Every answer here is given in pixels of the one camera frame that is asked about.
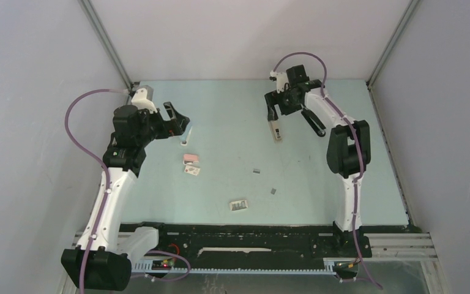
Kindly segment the light blue stapler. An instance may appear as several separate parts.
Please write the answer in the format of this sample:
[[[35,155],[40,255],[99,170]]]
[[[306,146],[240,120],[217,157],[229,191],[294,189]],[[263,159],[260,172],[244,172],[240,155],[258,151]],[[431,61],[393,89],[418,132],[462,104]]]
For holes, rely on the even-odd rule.
[[[185,128],[184,133],[179,137],[181,146],[188,145],[188,141],[190,139],[192,129],[193,129],[193,126],[191,123],[189,123],[187,127]]]

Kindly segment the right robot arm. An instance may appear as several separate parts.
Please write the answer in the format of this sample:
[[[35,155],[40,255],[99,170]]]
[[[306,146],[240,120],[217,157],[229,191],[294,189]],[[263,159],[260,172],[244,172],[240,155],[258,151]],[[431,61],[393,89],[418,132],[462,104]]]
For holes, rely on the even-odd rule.
[[[265,94],[267,121],[273,139],[283,138],[278,123],[280,116],[300,112],[318,137],[328,137],[326,162],[341,184],[341,205],[335,219],[336,231],[332,250],[340,256],[356,248],[360,219],[361,185],[371,161],[370,125],[355,120],[342,111],[326,91],[321,80],[312,80],[303,65],[285,72],[270,72],[276,89]]]

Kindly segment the beige and black stapler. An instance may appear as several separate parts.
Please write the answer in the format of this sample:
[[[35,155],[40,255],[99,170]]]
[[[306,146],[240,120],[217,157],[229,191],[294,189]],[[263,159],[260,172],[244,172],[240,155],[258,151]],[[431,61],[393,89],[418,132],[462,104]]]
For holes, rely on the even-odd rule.
[[[282,135],[280,131],[280,126],[277,120],[275,121],[269,121],[269,126],[270,130],[272,132],[272,136],[274,139],[274,142],[279,143],[282,141]]]

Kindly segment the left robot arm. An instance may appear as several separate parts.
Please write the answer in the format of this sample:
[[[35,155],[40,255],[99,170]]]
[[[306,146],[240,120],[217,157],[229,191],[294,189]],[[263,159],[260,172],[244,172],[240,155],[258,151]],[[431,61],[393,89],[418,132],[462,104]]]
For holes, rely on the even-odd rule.
[[[130,190],[139,178],[146,158],[145,148],[154,140],[186,133],[190,118],[171,102],[163,104],[169,120],[159,109],[124,105],[114,111],[109,145],[99,164],[103,168],[99,193],[88,224],[76,247],[65,249],[61,263],[81,293],[85,290],[123,291],[132,266],[151,251],[164,254],[169,239],[156,228],[138,228],[119,244],[119,229]]]

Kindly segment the pink mini stapler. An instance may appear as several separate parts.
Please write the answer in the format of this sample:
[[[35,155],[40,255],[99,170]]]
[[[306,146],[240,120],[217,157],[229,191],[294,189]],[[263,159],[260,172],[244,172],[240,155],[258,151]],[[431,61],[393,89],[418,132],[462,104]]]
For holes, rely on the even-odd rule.
[[[196,154],[184,154],[183,155],[183,164],[184,165],[196,165],[199,164],[200,157]]]

